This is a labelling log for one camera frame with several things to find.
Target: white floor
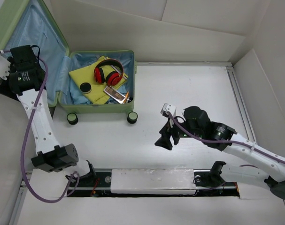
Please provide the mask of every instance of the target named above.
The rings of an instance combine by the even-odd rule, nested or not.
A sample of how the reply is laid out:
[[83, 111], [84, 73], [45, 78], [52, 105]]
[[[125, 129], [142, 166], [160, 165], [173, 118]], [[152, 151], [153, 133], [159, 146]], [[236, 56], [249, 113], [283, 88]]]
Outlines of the white floor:
[[[130, 126], [125, 114], [81, 114], [79, 123], [71, 126], [64, 110], [57, 107], [55, 129], [64, 144], [74, 143], [79, 156], [95, 168], [211, 168], [217, 160], [234, 165], [245, 163], [191, 139], [181, 139], [172, 151], [154, 146], [166, 123], [160, 115], [165, 102], [177, 106], [178, 115], [184, 108], [197, 105], [207, 111], [211, 120], [225, 123], [246, 136], [225, 67], [139, 66], [135, 79], [134, 111], [139, 115], [136, 124]], [[54, 198], [66, 185], [64, 175], [34, 170], [31, 184], [43, 197]], [[285, 206], [270, 194], [248, 200], [64, 198], [59, 203], [46, 204], [27, 193], [18, 221], [19, 225], [90, 223], [285, 225]]]

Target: red ear cup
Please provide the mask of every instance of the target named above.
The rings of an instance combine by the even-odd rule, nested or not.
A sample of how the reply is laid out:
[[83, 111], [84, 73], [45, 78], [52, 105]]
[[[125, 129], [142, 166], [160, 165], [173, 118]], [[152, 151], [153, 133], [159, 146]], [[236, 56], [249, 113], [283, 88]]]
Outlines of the red ear cup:
[[101, 68], [95, 68], [94, 69], [94, 78], [95, 78], [96, 82], [98, 82], [98, 83], [104, 83], [105, 82], [104, 72]]
[[115, 86], [120, 82], [121, 79], [122, 79], [122, 76], [119, 76], [119, 74], [117, 72], [112, 71], [106, 77], [106, 83], [109, 86]]

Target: black lid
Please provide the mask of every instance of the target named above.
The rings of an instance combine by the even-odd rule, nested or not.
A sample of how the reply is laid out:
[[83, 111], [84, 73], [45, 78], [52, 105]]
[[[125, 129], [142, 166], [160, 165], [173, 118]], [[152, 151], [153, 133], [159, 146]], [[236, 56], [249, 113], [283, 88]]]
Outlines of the black lid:
[[90, 83], [82, 83], [80, 85], [80, 90], [84, 93], [84, 94], [88, 94], [91, 91], [91, 84]]
[[75, 113], [69, 113], [66, 118], [70, 125], [76, 125], [78, 123], [78, 118]]
[[137, 113], [130, 112], [128, 114], [128, 118], [127, 118], [128, 123], [134, 124], [134, 123], [136, 123], [137, 119], [138, 119], [138, 114]]

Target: screw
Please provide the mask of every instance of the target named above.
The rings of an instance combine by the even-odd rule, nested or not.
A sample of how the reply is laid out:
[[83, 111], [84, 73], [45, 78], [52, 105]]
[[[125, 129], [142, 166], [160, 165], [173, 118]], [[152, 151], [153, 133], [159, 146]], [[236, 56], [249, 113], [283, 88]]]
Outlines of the screw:
[[195, 179], [195, 182], [200, 182], [201, 181], [201, 179], [200, 179], [200, 176], [199, 175], [196, 175], [195, 177], [194, 177], [194, 179]]
[[110, 183], [111, 182], [111, 177], [109, 177], [109, 176], [105, 177], [105, 182], [106, 183]]

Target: red wire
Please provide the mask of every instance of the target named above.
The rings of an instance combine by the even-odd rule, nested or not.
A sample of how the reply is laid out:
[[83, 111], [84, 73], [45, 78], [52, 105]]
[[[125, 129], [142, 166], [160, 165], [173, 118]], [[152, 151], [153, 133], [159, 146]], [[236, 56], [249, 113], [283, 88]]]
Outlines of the red wire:
[[92, 192], [91, 192], [90, 196], [92, 196], [92, 195], [93, 195], [93, 193], [94, 193], [94, 190], [95, 190], [96, 186], [99, 184], [99, 181], [100, 181], [100, 179], [98, 178], [98, 179], [96, 180], [96, 183], [95, 183], [95, 185], [94, 185], [94, 187], [93, 187], [93, 190], [92, 190]]

